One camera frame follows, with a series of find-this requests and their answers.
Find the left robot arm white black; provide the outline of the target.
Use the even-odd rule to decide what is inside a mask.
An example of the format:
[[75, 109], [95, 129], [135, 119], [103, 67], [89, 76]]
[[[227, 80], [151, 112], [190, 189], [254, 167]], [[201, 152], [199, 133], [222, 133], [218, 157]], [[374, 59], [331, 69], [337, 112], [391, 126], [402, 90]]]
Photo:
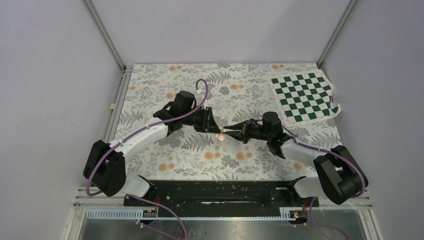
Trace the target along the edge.
[[96, 141], [91, 147], [83, 176], [89, 185], [94, 185], [108, 197], [122, 193], [134, 195], [144, 206], [152, 204], [155, 192], [150, 183], [136, 173], [127, 173], [126, 161], [184, 125], [206, 134], [221, 131], [213, 118], [212, 108], [197, 104], [194, 94], [181, 90], [141, 129], [109, 143]]

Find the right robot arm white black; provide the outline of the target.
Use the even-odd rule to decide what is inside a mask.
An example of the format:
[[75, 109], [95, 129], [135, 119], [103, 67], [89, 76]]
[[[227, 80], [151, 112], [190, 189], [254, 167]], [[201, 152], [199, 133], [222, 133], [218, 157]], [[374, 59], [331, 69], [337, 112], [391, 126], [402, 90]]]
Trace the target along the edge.
[[331, 149], [308, 145], [282, 125], [276, 112], [267, 111], [261, 119], [249, 119], [225, 126], [225, 134], [243, 142], [265, 141], [269, 151], [282, 159], [300, 162], [315, 169], [316, 177], [300, 177], [291, 182], [287, 201], [301, 205], [307, 198], [327, 198], [341, 205], [361, 196], [369, 182], [349, 150], [338, 145]]

